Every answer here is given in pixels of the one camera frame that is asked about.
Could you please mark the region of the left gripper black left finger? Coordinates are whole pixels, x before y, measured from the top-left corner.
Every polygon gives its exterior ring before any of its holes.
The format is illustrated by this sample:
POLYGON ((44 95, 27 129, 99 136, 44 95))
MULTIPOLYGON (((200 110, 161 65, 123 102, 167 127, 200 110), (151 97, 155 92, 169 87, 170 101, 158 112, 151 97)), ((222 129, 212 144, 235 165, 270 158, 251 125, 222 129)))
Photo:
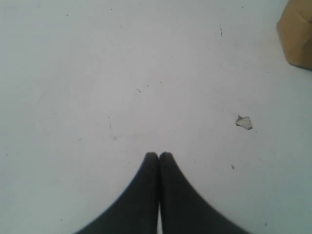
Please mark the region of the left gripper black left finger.
POLYGON ((159 209, 159 161, 147 153, 124 192, 78 234, 156 234, 159 209))

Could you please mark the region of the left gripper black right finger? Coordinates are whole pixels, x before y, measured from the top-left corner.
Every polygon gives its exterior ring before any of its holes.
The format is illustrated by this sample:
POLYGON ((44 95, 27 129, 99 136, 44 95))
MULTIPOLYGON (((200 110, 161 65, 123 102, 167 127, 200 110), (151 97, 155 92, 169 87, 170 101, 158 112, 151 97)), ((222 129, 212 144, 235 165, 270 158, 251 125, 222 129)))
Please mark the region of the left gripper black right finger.
POLYGON ((159 156, 160 213, 164 234, 246 234, 191 186, 173 155, 159 156))

